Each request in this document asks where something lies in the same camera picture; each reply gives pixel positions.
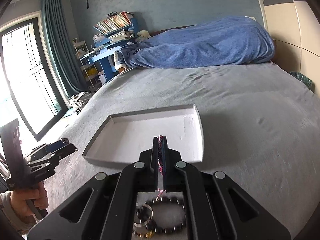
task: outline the green plastic bag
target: green plastic bag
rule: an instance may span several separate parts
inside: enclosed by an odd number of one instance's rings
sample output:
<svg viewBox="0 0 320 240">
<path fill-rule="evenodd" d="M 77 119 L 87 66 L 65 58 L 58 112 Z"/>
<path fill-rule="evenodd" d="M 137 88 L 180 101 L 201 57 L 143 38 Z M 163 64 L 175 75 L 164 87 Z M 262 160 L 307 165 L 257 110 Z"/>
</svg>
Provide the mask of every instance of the green plastic bag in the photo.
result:
<svg viewBox="0 0 320 240">
<path fill-rule="evenodd" d="M 307 78 L 304 74 L 301 74 L 300 72 L 296 71 L 290 71 L 290 74 L 294 76 L 296 79 L 300 80 L 303 84 L 306 85 L 307 88 L 311 90 L 313 82 L 310 78 Z"/>
</svg>

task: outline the gray sleeve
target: gray sleeve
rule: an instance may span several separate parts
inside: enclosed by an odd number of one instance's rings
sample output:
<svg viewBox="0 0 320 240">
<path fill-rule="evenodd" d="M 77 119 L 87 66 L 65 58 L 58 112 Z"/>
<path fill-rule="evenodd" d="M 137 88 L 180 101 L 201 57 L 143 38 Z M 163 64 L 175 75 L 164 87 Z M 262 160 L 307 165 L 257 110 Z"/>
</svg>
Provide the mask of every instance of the gray sleeve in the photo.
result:
<svg viewBox="0 0 320 240">
<path fill-rule="evenodd" d="M 5 193 L 0 193 L 0 208 L 2 212 L 5 214 L 9 222 L 12 226 L 20 233 L 25 234 L 29 231 L 29 229 L 36 224 L 35 219 L 31 219 L 31 223 L 24 223 L 20 220 L 20 218 L 14 212 L 11 204 L 10 204 L 10 195 L 11 192 L 7 191 Z"/>
</svg>

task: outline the plush toy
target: plush toy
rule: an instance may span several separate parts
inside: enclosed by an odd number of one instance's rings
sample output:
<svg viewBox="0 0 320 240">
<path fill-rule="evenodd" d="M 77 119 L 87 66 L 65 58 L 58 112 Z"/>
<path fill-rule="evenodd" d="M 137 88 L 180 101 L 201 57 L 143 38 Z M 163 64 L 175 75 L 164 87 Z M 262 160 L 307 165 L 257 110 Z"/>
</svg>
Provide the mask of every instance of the plush toy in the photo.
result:
<svg viewBox="0 0 320 240">
<path fill-rule="evenodd" d="M 137 33 L 137 35 L 139 36 L 136 41 L 144 41 L 146 39 L 149 39 L 151 38 L 150 34 L 148 31 L 145 31 L 145 30 L 141 30 Z"/>
</svg>

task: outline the cardboard tray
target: cardboard tray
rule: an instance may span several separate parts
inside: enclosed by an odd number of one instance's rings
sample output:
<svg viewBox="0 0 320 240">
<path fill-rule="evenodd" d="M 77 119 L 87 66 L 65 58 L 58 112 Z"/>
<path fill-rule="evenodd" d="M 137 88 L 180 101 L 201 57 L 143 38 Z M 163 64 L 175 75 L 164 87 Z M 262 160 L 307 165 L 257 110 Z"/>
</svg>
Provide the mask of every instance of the cardboard tray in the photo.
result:
<svg viewBox="0 0 320 240">
<path fill-rule="evenodd" d="M 170 106 L 112 114 L 84 150 L 83 157 L 97 166 L 129 164 L 151 149 L 153 137 L 167 137 L 168 148 L 179 151 L 188 163 L 201 162 L 204 139 L 195 105 Z"/>
</svg>

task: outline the person's hand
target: person's hand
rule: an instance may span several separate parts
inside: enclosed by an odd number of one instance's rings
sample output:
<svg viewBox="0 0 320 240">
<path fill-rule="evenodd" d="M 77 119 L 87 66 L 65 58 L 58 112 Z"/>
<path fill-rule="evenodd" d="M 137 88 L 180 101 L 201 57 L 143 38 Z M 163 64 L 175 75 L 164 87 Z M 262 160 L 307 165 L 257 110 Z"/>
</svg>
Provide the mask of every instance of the person's hand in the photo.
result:
<svg viewBox="0 0 320 240">
<path fill-rule="evenodd" d="M 35 199 L 34 205 L 39 209 L 46 209 L 48 207 L 47 191 L 44 189 L 43 181 L 39 183 L 38 189 L 16 189 L 11 192 L 11 206 L 16 215 L 26 223 L 30 220 L 29 216 L 33 215 L 33 212 L 26 203 L 27 199 Z"/>
</svg>

